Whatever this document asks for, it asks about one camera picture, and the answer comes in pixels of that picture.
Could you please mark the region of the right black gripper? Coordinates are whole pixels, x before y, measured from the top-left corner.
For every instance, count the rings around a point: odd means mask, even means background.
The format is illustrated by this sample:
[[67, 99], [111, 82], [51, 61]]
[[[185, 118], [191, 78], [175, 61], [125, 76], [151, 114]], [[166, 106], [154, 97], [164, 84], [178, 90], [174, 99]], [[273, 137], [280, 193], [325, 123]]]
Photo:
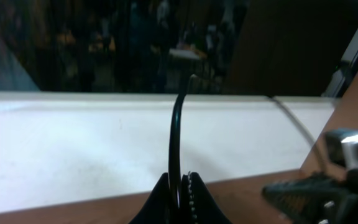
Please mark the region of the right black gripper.
[[314, 174], [266, 185], [262, 196], [294, 223], [358, 224], [358, 162], [346, 166], [342, 182]]

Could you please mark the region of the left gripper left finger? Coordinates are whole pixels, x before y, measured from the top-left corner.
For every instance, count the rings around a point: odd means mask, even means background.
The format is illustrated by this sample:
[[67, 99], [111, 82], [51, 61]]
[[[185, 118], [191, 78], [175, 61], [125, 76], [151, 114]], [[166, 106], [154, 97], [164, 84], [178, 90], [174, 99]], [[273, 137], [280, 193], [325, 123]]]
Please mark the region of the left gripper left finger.
[[168, 173], [163, 173], [140, 211], [129, 224], [179, 223], [179, 193], [170, 188]]

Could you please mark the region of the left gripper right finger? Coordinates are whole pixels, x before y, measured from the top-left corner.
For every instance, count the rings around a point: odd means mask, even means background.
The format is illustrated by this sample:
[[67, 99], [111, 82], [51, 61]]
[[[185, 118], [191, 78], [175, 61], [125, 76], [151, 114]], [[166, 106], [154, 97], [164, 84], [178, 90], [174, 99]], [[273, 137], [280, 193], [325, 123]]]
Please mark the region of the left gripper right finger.
[[180, 222], [184, 224], [231, 224], [197, 172], [181, 179]]

